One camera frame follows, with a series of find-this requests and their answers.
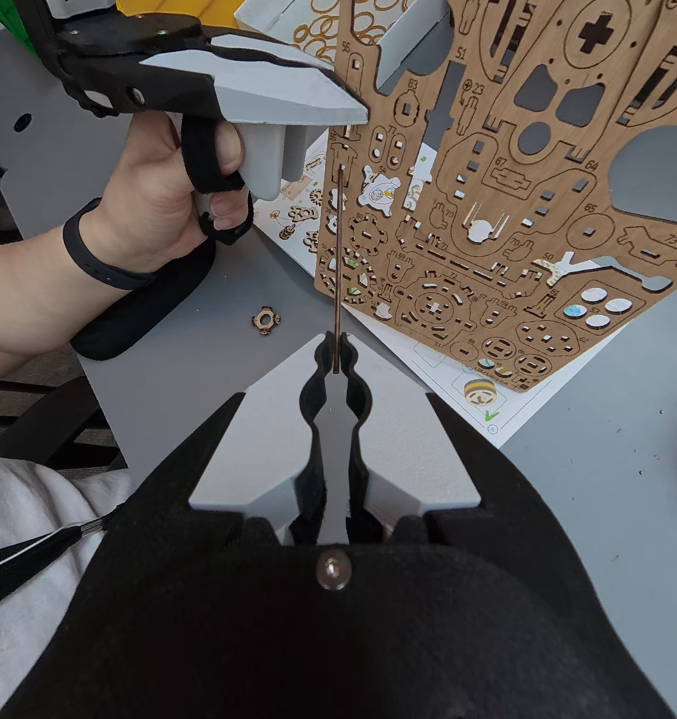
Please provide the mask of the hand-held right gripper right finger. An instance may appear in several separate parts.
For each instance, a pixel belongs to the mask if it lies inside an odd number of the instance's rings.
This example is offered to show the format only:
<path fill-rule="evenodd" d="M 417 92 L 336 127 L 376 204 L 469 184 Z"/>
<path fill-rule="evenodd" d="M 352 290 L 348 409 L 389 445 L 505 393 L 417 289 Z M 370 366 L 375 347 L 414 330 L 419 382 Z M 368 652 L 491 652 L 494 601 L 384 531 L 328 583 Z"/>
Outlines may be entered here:
<path fill-rule="evenodd" d="M 346 402 L 357 418 L 349 460 L 349 541 L 380 542 L 405 516 L 481 501 L 429 395 L 356 337 L 341 336 Z"/>

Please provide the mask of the white cardboard tray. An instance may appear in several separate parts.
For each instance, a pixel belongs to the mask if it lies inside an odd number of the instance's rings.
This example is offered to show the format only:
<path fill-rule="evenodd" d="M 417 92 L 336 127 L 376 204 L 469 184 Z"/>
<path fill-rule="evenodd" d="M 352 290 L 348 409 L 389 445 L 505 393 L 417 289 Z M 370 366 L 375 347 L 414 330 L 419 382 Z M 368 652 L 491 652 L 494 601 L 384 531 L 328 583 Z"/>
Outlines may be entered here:
<path fill-rule="evenodd" d="M 298 18 L 297 9 L 291 7 L 294 2 L 245 1 L 234 16 L 243 30 L 291 44 L 288 20 Z M 448 3 L 413 1 L 377 43 L 380 48 L 377 89 L 383 94 L 391 93 L 405 70 L 419 75 L 433 73 L 449 54 L 452 42 Z"/>

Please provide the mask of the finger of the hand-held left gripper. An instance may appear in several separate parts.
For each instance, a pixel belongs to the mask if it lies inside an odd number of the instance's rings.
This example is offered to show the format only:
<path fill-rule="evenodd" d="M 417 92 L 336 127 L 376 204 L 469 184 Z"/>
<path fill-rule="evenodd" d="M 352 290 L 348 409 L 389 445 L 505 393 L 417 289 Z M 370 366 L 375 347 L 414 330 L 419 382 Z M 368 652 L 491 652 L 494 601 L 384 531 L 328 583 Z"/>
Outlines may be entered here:
<path fill-rule="evenodd" d="M 218 57 L 216 69 L 211 70 L 218 91 L 347 89 L 325 61 L 258 34 L 219 34 L 210 40 L 210 51 Z"/>
<path fill-rule="evenodd" d="M 307 146 L 330 125 L 365 124 L 368 108 L 332 70 L 316 66 L 219 66 L 216 97 L 244 142 L 239 172 L 249 190 L 271 201 L 282 179 L 298 180 Z"/>

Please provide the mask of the green plastic bin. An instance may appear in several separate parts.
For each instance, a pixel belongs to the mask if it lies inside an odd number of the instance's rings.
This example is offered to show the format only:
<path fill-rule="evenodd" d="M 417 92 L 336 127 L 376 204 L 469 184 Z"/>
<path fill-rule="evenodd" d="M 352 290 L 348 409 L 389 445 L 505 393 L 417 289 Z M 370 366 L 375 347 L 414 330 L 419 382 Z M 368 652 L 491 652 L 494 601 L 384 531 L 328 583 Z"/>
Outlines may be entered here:
<path fill-rule="evenodd" d="M 4 29 L 8 30 L 28 51 L 38 56 L 21 21 L 15 1 L 0 1 L 0 31 Z"/>

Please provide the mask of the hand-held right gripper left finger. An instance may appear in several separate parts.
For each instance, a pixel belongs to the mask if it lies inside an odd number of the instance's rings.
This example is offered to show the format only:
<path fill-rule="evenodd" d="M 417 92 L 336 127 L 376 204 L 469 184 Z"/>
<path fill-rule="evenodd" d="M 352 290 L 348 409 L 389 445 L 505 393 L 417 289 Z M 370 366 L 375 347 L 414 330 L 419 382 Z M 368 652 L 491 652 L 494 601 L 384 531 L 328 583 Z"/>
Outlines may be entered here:
<path fill-rule="evenodd" d="M 315 544 L 326 488 L 315 418 L 334 335 L 319 334 L 250 386 L 190 506 L 266 518 L 284 544 Z"/>

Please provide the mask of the slim wooden puzzle piece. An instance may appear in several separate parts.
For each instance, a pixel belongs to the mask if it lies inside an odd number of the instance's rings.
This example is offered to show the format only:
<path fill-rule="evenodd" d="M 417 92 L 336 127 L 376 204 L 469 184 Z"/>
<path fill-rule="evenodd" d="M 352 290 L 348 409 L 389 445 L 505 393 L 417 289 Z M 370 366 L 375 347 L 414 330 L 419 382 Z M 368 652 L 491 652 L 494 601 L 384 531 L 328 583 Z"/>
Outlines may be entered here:
<path fill-rule="evenodd" d="M 333 365 L 334 374 L 341 371 L 341 303 L 343 300 L 342 288 L 342 257 L 343 257 L 343 179 L 344 166 L 339 165 L 337 170 L 337 190 L 336 190 L 336 250 L 335 259 L 335 289 L 334 289 L 334 348 L 333 348 Z"/>

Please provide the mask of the black wristband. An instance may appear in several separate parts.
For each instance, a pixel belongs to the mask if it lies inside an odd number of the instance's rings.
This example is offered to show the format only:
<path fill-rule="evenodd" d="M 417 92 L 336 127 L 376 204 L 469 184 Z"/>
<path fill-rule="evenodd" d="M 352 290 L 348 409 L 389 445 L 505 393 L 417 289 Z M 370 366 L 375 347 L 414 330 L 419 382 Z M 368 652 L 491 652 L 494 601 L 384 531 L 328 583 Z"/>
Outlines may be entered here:
<path fill-rule="evenodd" d="M 118 290 L 135 291 L 153 283 L 158 273 L 133 273 L 107 265 L 86 247 L 80 233 L 80 221 L 86 213 L 96 209 L 100 201 L 101 197 L 94 198 L 64 223 L 63 241 L 68 255 L 85 274 Z"/>

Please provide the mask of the person's left hand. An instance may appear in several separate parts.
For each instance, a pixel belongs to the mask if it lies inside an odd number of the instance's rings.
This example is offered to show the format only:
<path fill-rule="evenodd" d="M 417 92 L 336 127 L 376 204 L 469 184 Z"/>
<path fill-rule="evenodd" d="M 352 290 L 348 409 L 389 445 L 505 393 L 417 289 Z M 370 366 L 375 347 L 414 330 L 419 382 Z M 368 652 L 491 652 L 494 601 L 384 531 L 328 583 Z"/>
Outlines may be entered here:
<path fill-rule="evenodd" d="M 80 221 L 86 247 L 100 261 L 154 273 L 204 240 L 172 119 L 137 113 L 97 209 Z"/>

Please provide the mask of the yellow plastic bin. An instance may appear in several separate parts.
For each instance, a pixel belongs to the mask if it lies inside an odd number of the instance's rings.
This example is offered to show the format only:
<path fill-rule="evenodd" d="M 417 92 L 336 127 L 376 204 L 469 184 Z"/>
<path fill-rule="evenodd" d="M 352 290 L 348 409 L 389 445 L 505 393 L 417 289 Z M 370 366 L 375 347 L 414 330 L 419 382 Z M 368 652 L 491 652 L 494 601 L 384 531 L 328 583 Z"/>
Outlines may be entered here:
<path fill-rule="evenodd" d="M 127 16 L 141 13 L 186 14 L 199 18 L 209 27 L 227 27 L 235 29 L 238 24 L 234 13 L 243 4 L 235 1 L 116 1 L 117 8 Z"/>

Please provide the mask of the black padded wrist rest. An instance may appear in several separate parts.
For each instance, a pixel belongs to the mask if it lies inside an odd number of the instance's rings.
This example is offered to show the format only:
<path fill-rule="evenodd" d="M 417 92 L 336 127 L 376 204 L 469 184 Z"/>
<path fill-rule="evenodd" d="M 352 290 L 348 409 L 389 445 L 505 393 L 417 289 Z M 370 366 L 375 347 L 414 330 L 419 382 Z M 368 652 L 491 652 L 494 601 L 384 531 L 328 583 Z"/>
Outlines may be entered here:
<path fill-rule="evenodd" d="M 206 239 L 190 254 L 164 265 L 152 283 L 129 292 L 93 319 L 70 340 L 71 346 L 95 361 L 122 354 L 203 282 L 215 257 L 216 243 Z"/>

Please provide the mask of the assembly instruction booklet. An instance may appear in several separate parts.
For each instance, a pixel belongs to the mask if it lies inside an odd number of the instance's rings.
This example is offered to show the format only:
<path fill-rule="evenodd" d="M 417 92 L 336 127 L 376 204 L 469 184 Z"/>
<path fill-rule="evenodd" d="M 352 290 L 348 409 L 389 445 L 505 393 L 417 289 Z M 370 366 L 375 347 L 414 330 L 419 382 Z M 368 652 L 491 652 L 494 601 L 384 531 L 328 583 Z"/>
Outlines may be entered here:
<path fill-rule="evenodd" d="M 325 131 L 308 148 L 304 174 L 299 181 L 284 181 L 276 200 L 257 203 L 258 227 L 311 277 L 315 275 L 318 230 L 324 227 L 325 222 L 321 219 L 307 219 L 298 224 L 298 229 L 290 231 L 288 213 L 293 205 L 321 212 L 327 138 L 328 132 Z M 388 328 L 385 322 L 372 319 L 356 310 L 351 312 L 432 391 L 496 447 L 501 447 L 513 436 L 613 339 L 608 337 L 602 340 L 527 392 L 516 392 L 503 387 L 497 382 L 495 373 L 491 373 L 488 376 L 490 387 L 487 399 L 476 404 L 466 398 L 465 385 L 484 380 L 483 375 L 452 357 L 446 357 L 395 329 Z"/>

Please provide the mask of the person's left forearm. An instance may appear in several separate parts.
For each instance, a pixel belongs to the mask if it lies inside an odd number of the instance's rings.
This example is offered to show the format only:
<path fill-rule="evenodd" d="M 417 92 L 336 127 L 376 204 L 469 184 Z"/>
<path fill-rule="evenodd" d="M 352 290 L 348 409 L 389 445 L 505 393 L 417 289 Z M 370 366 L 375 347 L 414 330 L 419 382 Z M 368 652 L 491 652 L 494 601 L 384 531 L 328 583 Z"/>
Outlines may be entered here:
<path fill-rule="evenodd" d="M 0 379 L 67 343 L 128 293 L 75 265 L 61 229 L 0 247 Z"/>

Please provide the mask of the wooden laser-cut parts sheet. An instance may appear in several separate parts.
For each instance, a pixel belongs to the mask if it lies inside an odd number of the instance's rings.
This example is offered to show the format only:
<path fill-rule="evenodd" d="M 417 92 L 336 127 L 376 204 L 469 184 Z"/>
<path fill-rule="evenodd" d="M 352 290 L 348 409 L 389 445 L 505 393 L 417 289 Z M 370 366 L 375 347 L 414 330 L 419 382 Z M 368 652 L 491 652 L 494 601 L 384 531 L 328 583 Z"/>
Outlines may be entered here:
<path fill-rule="evenodd" d="M 527 391 L 677 289 L 677 221 L 610 165 L 677 124 L 677 1 L 450 1 L 433 73 L 378 91 L 341 3 L 335 69 L 370 107 L 328 132 L 316 289 Z"/>

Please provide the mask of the pile of tan rubber bands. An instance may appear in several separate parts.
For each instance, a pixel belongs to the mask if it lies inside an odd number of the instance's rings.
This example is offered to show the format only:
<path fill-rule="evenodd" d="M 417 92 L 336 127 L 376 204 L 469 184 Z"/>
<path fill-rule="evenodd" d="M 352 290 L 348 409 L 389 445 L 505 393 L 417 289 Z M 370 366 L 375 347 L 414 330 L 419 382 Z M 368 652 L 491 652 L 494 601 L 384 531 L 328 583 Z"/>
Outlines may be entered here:
<path fill-rule="evenodd" d="M 363 45 L 376 45 L 412 5 L 412 1 L 355 1 L 353 33 Z M 334 63 L 340 1 L 295 1 L 298 18 L 288 20 L 290 43 L 318 59 Z"/>

